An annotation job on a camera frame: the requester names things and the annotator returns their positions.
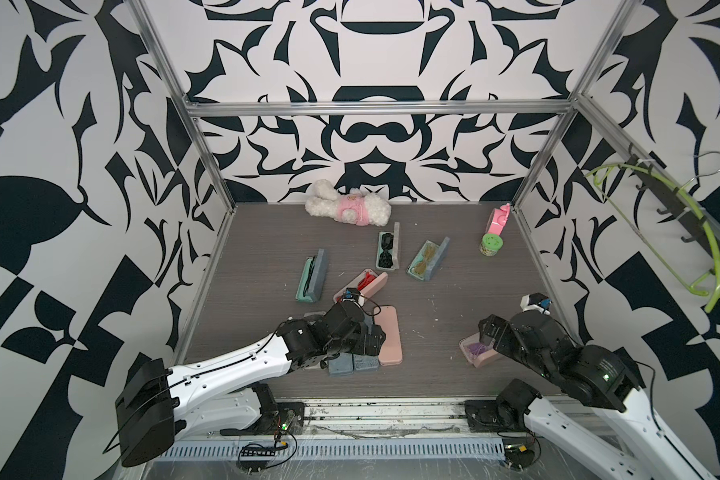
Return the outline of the grey case tortoise sunglasses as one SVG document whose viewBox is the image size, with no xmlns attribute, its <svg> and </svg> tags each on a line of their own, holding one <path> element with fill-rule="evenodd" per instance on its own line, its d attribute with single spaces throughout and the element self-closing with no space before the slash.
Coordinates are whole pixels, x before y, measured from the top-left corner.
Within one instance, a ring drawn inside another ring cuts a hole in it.
<svg viewBox="0 0 720 480">
<path fill-rule="evenodd" d="M 347 376 L 354 372 L 354 357 L 349 353 L 341 353 L 328 361 L 330 376 Z"/>
</svg>

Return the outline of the grey case white sunglasses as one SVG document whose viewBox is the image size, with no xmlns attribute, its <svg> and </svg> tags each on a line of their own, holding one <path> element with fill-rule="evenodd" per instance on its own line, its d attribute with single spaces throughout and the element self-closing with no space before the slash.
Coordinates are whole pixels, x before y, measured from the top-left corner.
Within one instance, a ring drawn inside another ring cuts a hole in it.
<svg viewBox="0 0 720 480">
<path fill-rule="evenodd" d="M 355 372 L 373 372 L 380 368 L 377 356 L 354 355 L 353 368 Z"/>
</svg>

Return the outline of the pink case brown glasses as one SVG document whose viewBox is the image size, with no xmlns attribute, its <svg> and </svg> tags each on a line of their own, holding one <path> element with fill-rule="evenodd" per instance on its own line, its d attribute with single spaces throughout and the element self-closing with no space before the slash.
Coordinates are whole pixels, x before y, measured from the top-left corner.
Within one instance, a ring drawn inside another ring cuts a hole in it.
<svg viewBox="0 0 720 480">
<path fill-rule="evenodd" d="M 386 338 L 378 355 L 382 367 L 399 365 L 403 361 L 402 342 L 397 310 L 393 306 L 383 306 L 375 316 L 375 324 L 380 326 Z"/>
</svg>

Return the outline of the pink case purple glasses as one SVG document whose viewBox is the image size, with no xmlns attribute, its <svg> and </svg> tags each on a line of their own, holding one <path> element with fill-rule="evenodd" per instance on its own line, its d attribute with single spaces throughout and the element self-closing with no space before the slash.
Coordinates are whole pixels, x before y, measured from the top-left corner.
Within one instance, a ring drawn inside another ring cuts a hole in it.
<svg viewBox="0 0 720 480">
<path fill-rule="evenodd" d="M 501 357 L 494 345 L 493 338 L 482 340 L 479 333 L 470 335 L 459 342 L 459 348 L 467 362 L 475 368 L 481 368 Z"/>
</svg>

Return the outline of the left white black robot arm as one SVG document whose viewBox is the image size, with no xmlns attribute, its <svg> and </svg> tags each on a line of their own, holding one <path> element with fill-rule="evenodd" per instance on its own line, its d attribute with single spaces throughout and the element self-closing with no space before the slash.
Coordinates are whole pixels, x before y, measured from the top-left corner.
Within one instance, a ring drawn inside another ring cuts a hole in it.
<svg viewBox="0 0 720 480">
<path fill-rule="evenodd" d="M 361 305 L 344 300 L 322 315 L 287 319 L 265 338 L 212 359 L 172 367 L 151 360 L 116 398 L 117 431 L 107 447 L 119 450 L 124 467 L 144 464 L 208 423 L 209 402 L 342 353 L 377 356 L 385 340 Z"/>
</svg>

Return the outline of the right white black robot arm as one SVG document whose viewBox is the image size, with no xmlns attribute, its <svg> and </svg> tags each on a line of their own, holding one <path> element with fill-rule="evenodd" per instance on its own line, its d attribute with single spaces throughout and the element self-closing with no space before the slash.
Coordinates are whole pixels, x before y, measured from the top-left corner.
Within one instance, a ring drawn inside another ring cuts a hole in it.
<svg viewBox="0 0 720 480">
<path fill-rule="evenodd" d="M 497 398 L 502 426 L 546 438 L 602 479 L 712 478 L 656 412 L 651 392 L 612 351 L 578 344 L 558 321 L 538 310 L 509 320 L 491 315 L 479 322 L 478 331 L 498 354 L 591 409 L 628 450 L 605 442 L 519 379 Z"/>
</svg>

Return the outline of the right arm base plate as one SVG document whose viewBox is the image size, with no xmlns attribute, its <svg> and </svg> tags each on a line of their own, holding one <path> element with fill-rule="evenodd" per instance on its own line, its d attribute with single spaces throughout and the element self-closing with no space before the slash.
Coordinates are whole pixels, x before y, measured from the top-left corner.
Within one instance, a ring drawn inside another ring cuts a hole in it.
<svg viewBox="0 0 720 480">
<path fill-rule="evenodd" d="M 467 400 L 464 411 L 468 427 L 477 433 L 527 432 L 524 416 L 530 413 L 531 401 Z"/>
</svg>

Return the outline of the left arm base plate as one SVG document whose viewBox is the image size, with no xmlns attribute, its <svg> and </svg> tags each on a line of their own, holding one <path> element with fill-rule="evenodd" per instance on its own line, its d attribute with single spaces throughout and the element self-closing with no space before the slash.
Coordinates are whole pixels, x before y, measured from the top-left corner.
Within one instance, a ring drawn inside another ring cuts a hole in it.
<svg viewBox="0 0 720 480">
<path fill-rule="evenodd" d="M 277 432 L 300 433 L 304 426 L 306 404 L 304 402 L 278 402 L 275 410 L 265 412 L 256 422 L 245 429 L 224 428 L 221 436 L 274 435 Z"/>
</svg>

